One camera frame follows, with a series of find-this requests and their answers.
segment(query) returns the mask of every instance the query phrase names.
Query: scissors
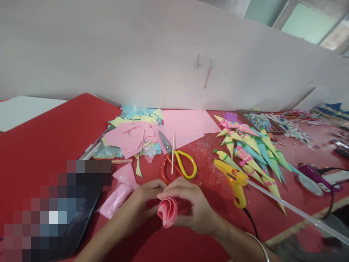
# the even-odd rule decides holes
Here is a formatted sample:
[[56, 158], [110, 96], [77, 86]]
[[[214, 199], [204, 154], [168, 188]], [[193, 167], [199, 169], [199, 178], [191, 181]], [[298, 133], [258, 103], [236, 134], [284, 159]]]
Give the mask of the scissors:
[[[162, 175], [162, 177], [164, 179], [165, 184], [169, 185], [171, 183], [171, 181], [167, 178], [167, 176], [165, 174], [165, 163], [166, 163], [166, 160], [168, 160], [170, 163], [172, 163], [172, 146], [169, 143], [169, 141], [166, 139], [164, 134], [161, 133], [161, 131], [159, 131], [159, 135], [160, 135], [160, 138], [161, 138], [161, 140], [163, 142], [163, 145], [165, 146], [166, 152], [167, 152], [166, 158], [164, 158], [164, 160], [163, 160], [163, 165], [162, 165], [162, 168], [161, 168], [161, 175]], [[176, 155], [176, 158], [177, 158], [177, 161], [178, 161], [178, 164], [179, 164], [179, 168], [175, 164], [173, 166], [177, 170], [179, 175], [181, 177], [183, 177], [183, 178], [188, 179], [188, 180], [193, 179], [196, 176], [196, 173], [197, 173], [197, 166], [196, 166], [196, 163], [195, 163], [194, 159], [190, 155], [188, 155], [188, 154], [186, 154], [186, 153], [184, 153], [184, 152], [182, 152], [180, 150], [175, 150], [174, 154]], [[193, 170], [193, 174], [191, 174], [190, 176], [187, 175], [187, 173], [185, 172], [183, 164], [182, 164], [182, 161], [181, 161], [181, 158], [179, 157], [179, 154], [189, 158], [189, 160], [192, 162], [194, 170]]]

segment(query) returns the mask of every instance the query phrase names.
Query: scissor blade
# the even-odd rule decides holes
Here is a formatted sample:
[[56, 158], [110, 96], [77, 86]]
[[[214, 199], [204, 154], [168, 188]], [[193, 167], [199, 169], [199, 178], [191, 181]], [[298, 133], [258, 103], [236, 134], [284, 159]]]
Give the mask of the scissor blade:
[[161, 141], [163, 142], [163, 145], [166, 147], [167, 153], [172, 154], [172, 146], [171, 146], [170, 142], [167, 140], [167, 138], [164, 136], [164, 134], [161, 133], [161, 131], [159, 131], [159, 135], [160, 135]]

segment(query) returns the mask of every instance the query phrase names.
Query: wooden stick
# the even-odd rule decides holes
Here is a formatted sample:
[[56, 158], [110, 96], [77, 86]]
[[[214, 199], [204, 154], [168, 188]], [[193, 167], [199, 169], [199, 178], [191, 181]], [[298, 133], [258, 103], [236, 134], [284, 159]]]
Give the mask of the wooden stick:
[[173, 156], [175, 152], [175, 132], [173, 131], [173, 141], [172, 141], [172, 166], [171, 166], [171, 174], [173, 174]]
[[132, 163], [132, 159], [112, 160], [112, 164], [126, 164], [126, 163]]

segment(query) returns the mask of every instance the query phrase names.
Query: person's right hand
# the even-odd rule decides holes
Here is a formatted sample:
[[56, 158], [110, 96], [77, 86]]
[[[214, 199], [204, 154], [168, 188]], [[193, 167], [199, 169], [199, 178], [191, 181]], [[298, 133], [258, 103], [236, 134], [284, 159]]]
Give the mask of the person's right hand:
[[192, 215], [178, 215], [174, 226], [189, 227], [199, 234], [214, 234], [222, 218], [210, 207], [199, 186], [179, 177], [169, 184], [157, 198], [179, 197], [192, 203]]

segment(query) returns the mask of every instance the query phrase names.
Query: red tablecloth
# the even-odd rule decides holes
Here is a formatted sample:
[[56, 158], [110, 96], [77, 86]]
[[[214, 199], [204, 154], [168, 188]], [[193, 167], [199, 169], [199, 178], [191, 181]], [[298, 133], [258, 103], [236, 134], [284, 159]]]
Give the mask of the red tablecloth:
[[[83, 151], [105, 130], [107, 121], [119, 114], [119, 109], [89, 94], [81, 95], [63, 105], [24, 123], [8, 133], [0, 135], [0, 156], [2, 159], [2, 180], [0, 191], [4, 216], [3, 223], [22, 223], [22, 211], [31, 210], [32, 198], [50, 197], [49, 185], [56, 185], [56, 174], [67, 171], [67, 160], [78, 159]], [[209, 111], [221, 116], [222, 111]], [[335, 127], [310, 127], [300, 125], [313, 138], [313, 145], [320, 146], [316, 152], [295, 142], [292, 138], [278, 138], [287, 146], [277, 145], [286, 160], [291, 164], [314, 163], [318, 167], [349, 168], [347, 161], [332, 153], [334, 146], [327, 142], [334, 137], [328, 134]], [[233, 192], [225, 177], [213, 165], [217, 155], [213, 153], [220, 147], [222, 138], [216, 134], [205, 137], [181, 148], [190, 154], [198, 165], [198, 173], [193, 183], [198, 184], [211, 206], [232, 224], [254, 234], [250, 220], [242, 210], [233, 204]], [[151, 164], [140, 158], [143, 178], [136, 176], [139, 184], [160, 177], [164, 155], [156, 155]], [[295, 205], [308, 214], [316, 214], [329, 206], [330, 196], [315, 197], [300, 187], [294, 174], [284, 168], [282, 173], [286, 185], [278, 184], [282, 199]], [[349, 185], [337, 193], [335, 201], [349, 195]], [[303, 219], [286, 209], [287, 217], [278, 204], [257, 189], [247, 185], [244, 189], [248, 200], [248, 210], [258, 229], [261, 241], [288, 230]], [[111, 194], [105, 192], [100, 205]], [[107, 222], [106, 218], [95, 213], [87, 231], [83, 248], [88, 240]], [[150, 219], [132, 236], [116, 246], [108, 256], [115, 261], [227, 261], [229, 256], [210, 236], [198, 235], [185, 228], [163, 229], [158, 217]]]

